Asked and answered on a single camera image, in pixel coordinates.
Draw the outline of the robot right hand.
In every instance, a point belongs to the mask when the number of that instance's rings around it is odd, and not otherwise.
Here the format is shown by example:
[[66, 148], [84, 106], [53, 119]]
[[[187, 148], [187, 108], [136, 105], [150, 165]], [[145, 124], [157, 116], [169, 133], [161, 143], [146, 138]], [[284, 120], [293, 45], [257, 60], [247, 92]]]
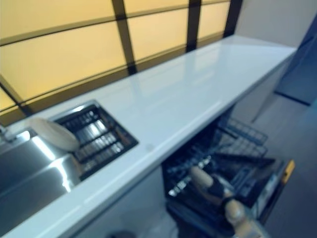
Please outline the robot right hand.
[[223, 177], [218, 175], [211, 176], [213, 182], [208, 188], [208, 193], [218, 199], [225, 199], [235, 195], [234, 187]]

